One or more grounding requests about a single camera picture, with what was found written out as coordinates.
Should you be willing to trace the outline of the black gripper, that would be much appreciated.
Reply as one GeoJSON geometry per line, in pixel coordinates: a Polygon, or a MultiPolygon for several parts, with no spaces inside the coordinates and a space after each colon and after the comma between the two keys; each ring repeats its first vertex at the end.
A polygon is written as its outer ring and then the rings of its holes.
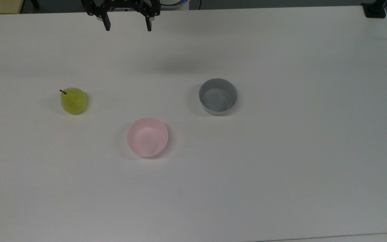
{"type": "Polygon", "coordinates": [[[106,31],[111,27],[107,14],[110,8],[135,9],[144,15],[148,32],[152,30],[152,21],[160,15],[161,10],[159,0],[82,0],[81,3],[88,16],[94,16],[103,22],[106,31]]]}

